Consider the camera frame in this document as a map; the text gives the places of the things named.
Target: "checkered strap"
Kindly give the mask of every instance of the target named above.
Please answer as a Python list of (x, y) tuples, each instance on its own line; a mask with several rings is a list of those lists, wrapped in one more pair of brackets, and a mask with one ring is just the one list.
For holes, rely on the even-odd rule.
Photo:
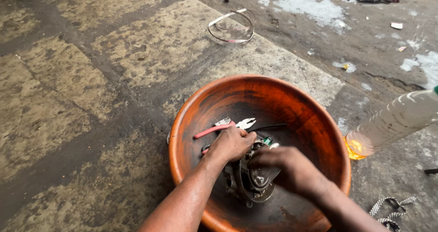
[(382, 206), (382, 204), (385, 201), (389, 201), (394, 208), (402, 208), (403, 212), (392, 212), (391, 214), (388, 215), (388, 217), (386, 218), (380, 218), (377, 221), (383, 225), (386, 226), (387, 229), (390, 229), (391, 227), (394, 229), (395, 232), (400, 232), (400, 227), (399, 225), (393, 221), (394, 218), (402, 216), (404, 214), (407, 213), (405, 207), (403, 207), (402, 205), (405, 204), (410, 204), (413, 203), (417, 198), (416, 197), (409, 197), (401, 202), (398, 202), (396, 199), (394, 199), (393, 197), (385, 197), (385, 198), (381, 198), (380, 200), (378, 200), (374, 206), (371, 208), (370, 212), (368, 212), (368, 214), (370, 214), (370, 216), (374, 216), (375, 214), (377, 214), (377, 212), (380, 210), (380, 207)]

